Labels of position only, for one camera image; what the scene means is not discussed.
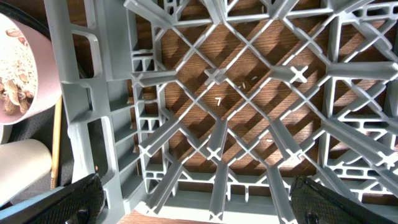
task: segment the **plastic rib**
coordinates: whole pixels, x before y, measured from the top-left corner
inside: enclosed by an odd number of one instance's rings
[[[224,145],[227,135],[228,121],[227,120],[216,120],[216,124],[213,132],[211,133],[207,150],[211,153],[210,158],[215,157],[219,161],[224,151]]]
[[[357,152],[376,166],[383,164],[393,165],[394,153],[385,145],[358,132],[335,118],[330,118],[323,124],[325,130],[339,141],[345,143],[350,149]]]
[[[299,2],[299,0],[283,0],[275,1],[271,6],[271,17],[283,19],[287,14],[294,8],[294,6]]]
[[[294,140],[289,130],[287,130],[279,119],[273,121],[273,123],[274,125],[271,125],[269,131],[285,161],[292,159],[293,161],[300,162],[297,155],[302,152],[302,149]]]
[[[391,81],[398,76],[398,65],[394,62],[349,62],[333,63],[328,74],[336,78],[373,79]]]
[[[267,170],[269,188],[271,190],[272,201],[280,220],[284,223],[297,223],[293,210],[290,207],[289,197],[285,188],[282,176],[276,166]]]
[[[320,173],[314,175],[314,179],[319,176],[322,183],[325,184],[326,187],[334,190],[335,192],[341,194],[342,196],[352,200],[357,204],[361,204],[358,198],[355,197],[355,195],[349,190],[347,185],[345,185],[343,181],[338,178],[338,176],[329,167],[319,168],[318,170],[320,171]]]
[[[159,148],[166,143],[179,129],[178,119],[170,118],[147,139],[141,142],[139,147],[148,156],[153,156]]]
[[[124,7],[163,29],[171,29],[173,27],[174,18],[152,1],[126,0],[124,2]]]
[[[166,203],[181,173],[182,164],[179,162],[173,163],[156,187],[155,192],[150,196],[147,206],[155,214],[158,214],[162,206]]]
[[[222,222],[225,206],[226,188],[228,180],[228,166],[219,162],[217,165],[216,178],[210,200],[210,220]]]
[[[133,73],[132,80],[134,84],[142,87],[156,86],[175,82],[177,80],[175,74],[177,74],[176,71]]]
[[[303,73],[308,69],[308,66],[273,66],[271,78],[282,80],[285,82],[301,82],[306,83],[307,79],[303,76]]]
[[[214,24],[224,23],[225,19],[225,8],[223,7],[223,2],[214,0],[203,0],[205,6],[207,7],[211,20]]]
[[[385,167],[372,167],[378,174],[380,174],[380,178],[377,178],[377,181],[385,186],[391,193],[393,193],[396,197],[398,197],[398,177],[390,170]]]

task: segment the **gray plastic crate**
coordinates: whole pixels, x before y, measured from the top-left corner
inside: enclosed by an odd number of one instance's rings
[[[392,44],[384,37],[398,18],[398,1],[372,3],[370,0],[332,1],[322,0],[318,9],[294,11],[297,0],[260,0],[264,13],[248,16],[229,16],[228,12],[239,0],[200,0],[206,6],[210,18],[180,21],[181,12],[189,0],[164,0],[164,9],[149,0],[85,0],[87,27],[70,24],[66,0],[45,0],[52,43],[62,82],[63,99],[68,117],[68,135],[72,142],[75,166],[73,181],[95,172],[95,165],[105,167],[101,178],[106,192],[106,206],[99,220],[116,223],[124,214],[136,209],[146,215],[166,218],[211,222],[286,222],[295,223],[289,205],[288,190],[292,178],[282,177],[280,168],[286,164],[298,164],[305,158],[317,169],[312,178],[350,200],[362,204],[363,194],[398,196],[398,156],[394,152],[398,133],[398,58]],[[135,13],[151,23],[153,49],[136,49],[137,30]],[[311,34],[291,23],[291,19],[327,16],[327,19]],[[231,24],[267,21],[265,26],[247,40]],[[274,22],[281,21],[300,40],[297,48],[281,65],[271,64],[255,47],[253,42]],[[385,21],[374,28],[370,21]],[[199,47],[223,24],[236,36],[244,47],[226,67],[218,68],[206,58]],[[342,25],[353,25],[365,38],[341,62],[338,62]],[[210,25],[195,43],[191,43],[178,30],[183,27]],[[315,41],[322,30],[329,26],[327,52]],[[167,30],[174,31],[188,46],[183,60],[175,70],[167,70],[162,64],[161,38]],[[90,41],[95,77],[80,79],[73,47],[72,34],[83,35]],[[360,52],[375,47],[389,62],[350,62]],[[302,93],[294,83],[306,82],[303,73],[307,66],[287,65],[304,48],[310,49],[325,65],[326,74],[308,91]],[[226,71],[244,51],[251,51],[271,74],[262,77],[250,94],[245,94],[226,75]],[[207,88],[199,95],[191,92],[176,74],[193,55],[199,55],[209,64]],[[372,79],[377,83],[368,90],[357,86],[353,80]],[[128,103],[126,80],[132,80],[134,104]],[[252,99],[271,80],[280,80],[299,99],[277,119],[271,119]],[[333,114],[333,102],[337,81],[343,81],[358,98]],[[176,83],[192,100],[182,115],[176,117],[165,107],[165,87]],[[243,101],[225,118],[221,119],[201,100],[211,88],[228,83]],[[143,88],[156,87],[157,98],[144,98]],[[320,111],[310,101],[323,87],[323,109]],[[382,108],[375,98],[386,92]],[[157,103],[159,115],[147,114],[145,104]],[[215,119],[213,132],[199,140],[183,125],[182,118],[199,106]],[[252,141],[246,143],[231,128],[228,121],[246,105],[252,106],[269,123]],[[322,121],[319,129],[309,138],[297,143],[282,120],[306,105]],[[364,106],[370,107],[375,116],[352,115]],[[137,127],[132,127],[130,109],[134,108]],[[93,154],[99,149],[91,148],[88,123],[101,121],[107,164],[95,164]],[[194,151],[183,161],[169,153],[169,139],[177,132],[183,133]],[[256,152],[267,133],[270,133],[283,158],[270,166]],[[223,161],[223,149],[227,134],[235,138],[241,150],[229,161]],[[330,138],[333,136],[351,150],[338,159],[329,159]],[[319,139],[318,160],[306,152]],[[149,162],[156,152],[162,153],[162,165]],[[184,168],[194,154],[200,154],[217,165],[214,174],[189,172]],[[267,169],[262,175],[236,175],[229,166],[250,155]],[[152,180],[158,181],[151,187]],[[212,193],[178,190],[179,182],[213,184]],[[244,195],[231,195],[231,186],[244,186]],[[253,196],[250,187],[268,187],[271,197]],[[398,221],[398,207],[363,204],[365,207]]]

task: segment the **wooden stick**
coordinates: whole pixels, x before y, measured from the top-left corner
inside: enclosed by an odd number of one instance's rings
[[[62,96],[57,101],[54,111],[54,127],[52,133],[52,168],[51,168],[51,189],[57,187],[59,160],[60,160],[60,136],[62,118]]]

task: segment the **almond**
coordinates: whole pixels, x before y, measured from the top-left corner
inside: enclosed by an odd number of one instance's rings
[[[11,28],[6,30],[6,34],[9,37],[20,37],[22,36],[22,32],[19,29]]]
[[[20,74],[19,75],[19,79],[22,81],[22,82],[27,82],[27,76],[25,75],[25,74]]]
[[[23,46],[27,46],[27,42],[26,42],[25,37],[18,37],[18,40]]]

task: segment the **bowl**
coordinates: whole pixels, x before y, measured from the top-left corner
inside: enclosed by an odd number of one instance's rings
[[[5,32],[9,28],[19,29],[32,51],[37,71],[37,86],[33,101],[25,114],[17,110],[13,115],[6,115],[2,108],[4,100],[0,99],[0,124],[2,125],[18,123],[49,109],[62,94],[51,41],[36,30],[0,14],[0,32]]]

